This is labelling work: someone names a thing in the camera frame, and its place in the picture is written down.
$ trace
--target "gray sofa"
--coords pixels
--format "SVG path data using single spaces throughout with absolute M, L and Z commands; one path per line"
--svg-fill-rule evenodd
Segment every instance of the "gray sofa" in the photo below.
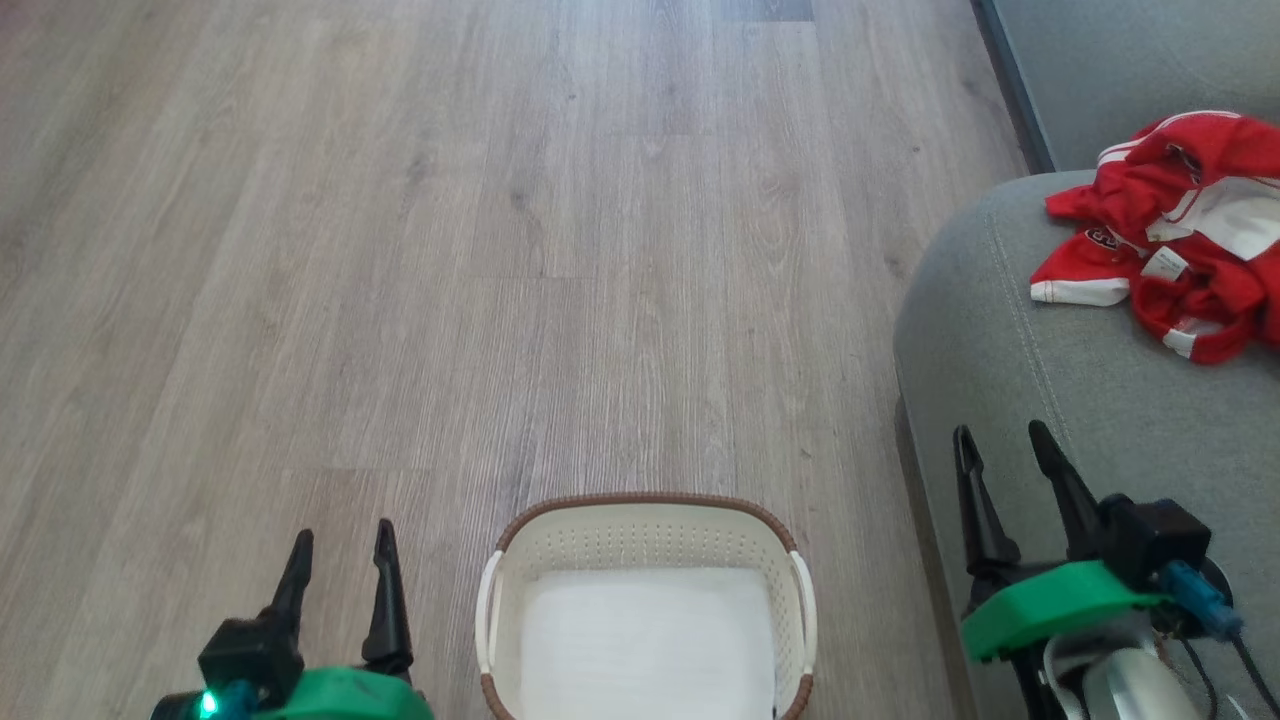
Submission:
M 1033 110 L 1024 132 L 1039 133 L 1056 167 L 1091 167 L 1102 147 L 1184 110 L 1225 108 L 1280 123 L 1280 1 L 979 0 L 978 10 L 1006 85 L 1020 85 Z M 1018 113 L 1016 92 L 1010 100 Z M 1254 347 L 1198 366 L 1148 337 L 1126 305 L 1033 304 L 1028 278 L 1071 233 L 1046 217 L 1043 200 L 1092 178 L 1039 174 L 993 190 L 934 238 L 899 316 L 899 382 L 951 610 L 959 619 L 969 591 L 951 456 L 957 424 L 974 433 L 1024 559 L 1064 556 L 1053 495 L 1027 437 L 1038 418 L 1100 497 L 1172 497 L 1213 529 L 1211 555 L 1275 689 L 1280 354 Z M 1224 696 L 1220 717 L 1235 717 L 1228 694 L 1251 717 L 1266 717 L 1234 653 L 1207 641 L 1198 647 Z M 1180 650 L 1172 656 L 1203 702 Z M 970 665 L 969 679 L 982 717 L 1025 717 L 1007 666 Z

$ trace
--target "basket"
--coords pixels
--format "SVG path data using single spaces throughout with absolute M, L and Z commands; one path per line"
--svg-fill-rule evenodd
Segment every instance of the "basket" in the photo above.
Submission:
M 749 502 L 621 493 L 536 505 L 485 565 L 476 657 L 499 720 L 795 720 L 813 582 Z

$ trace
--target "basket bottom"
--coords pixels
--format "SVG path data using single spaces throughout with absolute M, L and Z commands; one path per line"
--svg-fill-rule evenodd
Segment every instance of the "basket bottom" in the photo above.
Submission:
M 773 632 L 756 570 L 552 573 L 525 589 L 521 720 L 771 720 Z

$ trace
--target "basket handle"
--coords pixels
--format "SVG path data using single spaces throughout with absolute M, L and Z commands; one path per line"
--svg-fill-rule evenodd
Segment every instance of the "basket handle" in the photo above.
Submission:
M 492 657 L 489 647 L 489 616 L 493 610 L 493 587 L 498 577 L 498 561 L 502 560 L 502 551 L 497 551 L 489 557 L 480 575 L 480 594 L 476 597 L 476 660 L 480 662 L 480 673 L 489 674 L 492 670 Z
M 791 551 L 791 562 L 795 564 L 796 580 L 800 583 L 800 606 L 804 609 L 800 619 L 804 625 L 804 674 L 812 675 L 813 665 L 818 660 L 818 603 L 813 597 L 813 578 L 809 575 L 809 565 L 794 550 Z

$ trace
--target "black cable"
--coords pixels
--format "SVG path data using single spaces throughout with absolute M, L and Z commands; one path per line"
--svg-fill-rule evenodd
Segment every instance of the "black cable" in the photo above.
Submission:
M 1196 671 L 1199 673 L 1201 680 L 1204 680 L 1204 692 L 1208 693 L 1208 720 L 1217 720 L 1217 688 L 1213 687 L 1213 682 L 1208 679 L 1208 673 L 1204 670 L 1204 664 L 1201 662 L 1199 653 L 1192 647 L 1192 643 L 1187 638 L 1178 638 L 1183 643 L 1183 650 L 1187 651 L 1187 657 L 1192 659 L 1192 665 L 1196 666 Z
M 1253 680 L 1253 687 L 1258 688 L 1258 694 L 1262 696 L 1262 701 L 1267 703 L 1271 712 L 1280 717 L 1280 703 L 1276 702 L 1276 696 L 1271 694 L 1271 689 L 1262 680 L 1262 673 L 1258 673 L 1258 666 L 1253 662 L 1253 656 L 1249 655 L 1249 648 L 1244 647 L 1244 639 L 1240 635 L 1231 638 L 1231 647 L 1235 648 L 1236 655 L 1240 656 L 1240 662 L 1244 664 L 1244 671 L 1249 674 L 1249 679 Z

